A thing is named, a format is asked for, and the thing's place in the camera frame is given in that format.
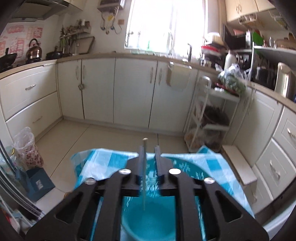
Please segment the clear floral plastic bag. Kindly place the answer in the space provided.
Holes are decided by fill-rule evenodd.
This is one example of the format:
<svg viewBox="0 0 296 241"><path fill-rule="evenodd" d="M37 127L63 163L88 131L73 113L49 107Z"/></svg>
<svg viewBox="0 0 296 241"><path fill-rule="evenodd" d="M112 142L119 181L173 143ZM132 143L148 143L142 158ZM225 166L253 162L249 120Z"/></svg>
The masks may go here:
<svg viewBox="0 0 296 241"><path fill-rule="evenodd" d="M27 170L43 167L44 161L36 146L35 136L30 127L26 126L15 135L14 147L20 154Z"/></svg>

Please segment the copper kettle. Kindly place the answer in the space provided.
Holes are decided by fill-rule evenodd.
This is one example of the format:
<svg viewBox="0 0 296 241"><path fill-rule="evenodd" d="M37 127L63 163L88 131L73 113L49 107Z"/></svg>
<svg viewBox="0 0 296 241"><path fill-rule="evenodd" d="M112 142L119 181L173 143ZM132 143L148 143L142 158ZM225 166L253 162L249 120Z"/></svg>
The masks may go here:
<svg viewBox="0 0 296 241"><path fill-rule="evenodd" d="M42 58L42 48L36 38L29 42L29 49L26 52L26 64L40 62Z"/></svg>

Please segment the blue cardboard box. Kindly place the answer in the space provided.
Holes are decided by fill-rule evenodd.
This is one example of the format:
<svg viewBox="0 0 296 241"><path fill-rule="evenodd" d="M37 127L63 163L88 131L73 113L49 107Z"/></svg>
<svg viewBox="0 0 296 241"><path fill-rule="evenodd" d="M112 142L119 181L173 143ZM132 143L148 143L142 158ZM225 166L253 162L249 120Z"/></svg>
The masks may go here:
<svg viewBox="0 0 296 241"><path fill-rule="evenodd" d="M33 202L37 202L55 188L55 185L47 175L44 168L27 170L26 182L28 187L28 197Z"/></svg>

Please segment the white storage rack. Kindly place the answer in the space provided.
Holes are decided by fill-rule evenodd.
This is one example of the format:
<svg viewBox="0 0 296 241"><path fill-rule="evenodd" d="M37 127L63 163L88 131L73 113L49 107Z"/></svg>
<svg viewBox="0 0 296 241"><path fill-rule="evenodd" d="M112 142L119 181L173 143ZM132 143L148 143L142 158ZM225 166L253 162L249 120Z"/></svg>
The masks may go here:
<svg viewBox="0 0 296 241"><path fill-rule="evenodd" d="M205 145L219 152L236 114L240 96L213 83L207 76L197 81L196 94L186 124L185 144L190 153Z"/></svg>

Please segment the teal perforated plastic basket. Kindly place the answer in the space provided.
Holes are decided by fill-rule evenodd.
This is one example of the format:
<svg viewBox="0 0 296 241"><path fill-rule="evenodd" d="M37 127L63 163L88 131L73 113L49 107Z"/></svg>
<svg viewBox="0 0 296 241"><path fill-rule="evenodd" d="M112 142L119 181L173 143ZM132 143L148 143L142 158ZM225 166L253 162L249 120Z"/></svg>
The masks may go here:
<svg viewBox="0 0 296 241"><path fill-rule="evenodd" d="M175 240L175 197L161 196L156 160L149 157L146 170L146 197L125 197L122 204L121 240Z"/></svg>

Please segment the black wok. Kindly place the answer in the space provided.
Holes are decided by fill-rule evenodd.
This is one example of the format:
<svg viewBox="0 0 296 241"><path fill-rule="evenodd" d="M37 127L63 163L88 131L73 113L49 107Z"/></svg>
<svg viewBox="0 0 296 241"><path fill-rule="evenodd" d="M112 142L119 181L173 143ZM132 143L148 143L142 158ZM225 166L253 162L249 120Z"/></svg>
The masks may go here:
<svg viewBox="0 0 296 241"><path fill-rule="evenodd" d="M12 66L12 64L16 60L16 57L17 57L17 53L9 54L9 48L6 48L4 56L0 57L1 70Z"/></svg>

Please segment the bag of green vegetables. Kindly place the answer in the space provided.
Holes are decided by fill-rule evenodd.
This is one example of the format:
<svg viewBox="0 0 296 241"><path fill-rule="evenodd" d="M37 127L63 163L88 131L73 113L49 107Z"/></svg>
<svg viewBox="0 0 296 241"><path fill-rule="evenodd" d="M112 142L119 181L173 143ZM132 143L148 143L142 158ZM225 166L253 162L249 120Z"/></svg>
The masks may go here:
<svg viewBox="0 0 296 241"><path fill-rule="evenodd" d="M239 64L233 63L228 69L218 74L218 79L227 89L241 95L246 90L248 73L241 70Z"/></svg>

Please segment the white wooden stool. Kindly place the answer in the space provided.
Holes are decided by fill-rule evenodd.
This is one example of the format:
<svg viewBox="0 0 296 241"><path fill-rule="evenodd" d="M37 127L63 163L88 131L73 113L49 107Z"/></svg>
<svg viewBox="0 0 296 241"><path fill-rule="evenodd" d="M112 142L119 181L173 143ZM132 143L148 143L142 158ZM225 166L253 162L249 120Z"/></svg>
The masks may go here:
<svg viewBox="0 0 296 241"><path fill-rule="evenodd" d="M222 151L234 167L243 186L257 181L255 173L236 146L223 145Z"/></svg>

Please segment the black pan on rack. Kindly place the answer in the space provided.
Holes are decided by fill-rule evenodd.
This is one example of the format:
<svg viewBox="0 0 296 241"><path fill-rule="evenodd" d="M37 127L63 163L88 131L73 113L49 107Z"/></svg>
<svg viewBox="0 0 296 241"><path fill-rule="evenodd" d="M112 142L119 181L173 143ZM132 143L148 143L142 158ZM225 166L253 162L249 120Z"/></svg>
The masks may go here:
<svg viewBox="0 0 296 241"><path fill-rule="evenodd" d="M228 116L220 109L214 106L207 105L201 120L201 126L207 124L228 126L230 120Z"/></svg>

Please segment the kitchen faucet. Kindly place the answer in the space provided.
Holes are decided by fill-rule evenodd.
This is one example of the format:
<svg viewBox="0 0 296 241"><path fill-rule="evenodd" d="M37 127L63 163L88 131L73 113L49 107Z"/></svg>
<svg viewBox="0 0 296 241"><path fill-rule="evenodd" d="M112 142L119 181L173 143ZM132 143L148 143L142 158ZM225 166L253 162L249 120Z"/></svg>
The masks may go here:
<svg viewBox="0 0 296 241"><path fill-rule="evenodd" d="M192 45L188 44L188 62L191 62L192 59Z"/></svg>

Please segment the white plastic jug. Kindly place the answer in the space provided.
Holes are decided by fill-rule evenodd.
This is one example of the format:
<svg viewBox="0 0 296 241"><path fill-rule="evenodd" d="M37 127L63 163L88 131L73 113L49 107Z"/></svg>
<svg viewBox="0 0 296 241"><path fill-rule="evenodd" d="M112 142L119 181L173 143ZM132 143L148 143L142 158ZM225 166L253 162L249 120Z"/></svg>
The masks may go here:
<svg viewBox="0 0 296 241"><path fill-rule="evenodd" d="M232 64L236 64L236 63L237 63L237 59L236 59L235 52L232 50L229 50L225 58L224 70L227 70L229 67L232 66Z"/></svg>

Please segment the bamboo chopstick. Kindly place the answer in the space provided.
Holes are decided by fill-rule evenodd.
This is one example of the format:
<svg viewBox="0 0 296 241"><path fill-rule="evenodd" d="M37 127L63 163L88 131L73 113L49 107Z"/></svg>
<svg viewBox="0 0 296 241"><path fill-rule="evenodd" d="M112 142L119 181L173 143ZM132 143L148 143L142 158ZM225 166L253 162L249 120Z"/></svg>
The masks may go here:
<svg viewBox="0 0 296 241"><path fill-rule="evenodd" d="M143 142L143 162L142 162L142 207L145 211L145 199L146 199L146 169L147 169L147 141L148 138L142 139Z"/></svg>

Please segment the blue white checkered tablecloth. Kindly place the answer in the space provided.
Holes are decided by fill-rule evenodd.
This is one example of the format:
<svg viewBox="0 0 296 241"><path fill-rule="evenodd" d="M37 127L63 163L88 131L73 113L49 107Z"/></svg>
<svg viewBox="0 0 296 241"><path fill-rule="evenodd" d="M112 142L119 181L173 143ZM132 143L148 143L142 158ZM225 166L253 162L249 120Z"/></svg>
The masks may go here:
<svg viewBox="0 0 296 241"><path fill-rule="evenodd" d="M103 180L109 178L119 169L125 168L129 159L137 157L137 153L121 152L108 149L91 149L74 154L71 162L77 177L76 187L86 179ZM204 180L212 177L223 187L245 210L254 215L247 201L243 188L239 184L232 169L221 154L201 147L194 154L162 154L162 157L172 161L174 168L185 172L189 177Z"/></svg>

